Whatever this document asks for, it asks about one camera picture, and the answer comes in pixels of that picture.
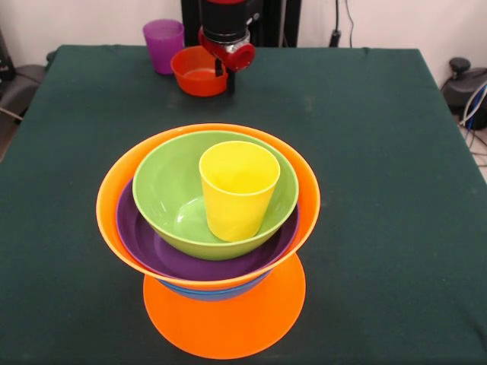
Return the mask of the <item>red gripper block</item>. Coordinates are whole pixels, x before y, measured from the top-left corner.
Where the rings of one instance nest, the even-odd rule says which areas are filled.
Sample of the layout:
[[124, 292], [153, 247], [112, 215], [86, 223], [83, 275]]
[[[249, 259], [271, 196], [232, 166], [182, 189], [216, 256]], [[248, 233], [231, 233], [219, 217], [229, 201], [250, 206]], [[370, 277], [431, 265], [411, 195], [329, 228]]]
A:
[[217, 43], [208, 39], [201, 28], [199, 30], [200, 45], [212, 54], [215, 60], [215, 76], [221, 77], [225, 67], [227, 78], [227, 92], [235, 92], [235, 72], [248, 68], [255, 58], [256, 50], [250, 42], [250, 32], [247, 30], [244, 38], [233, 43]]

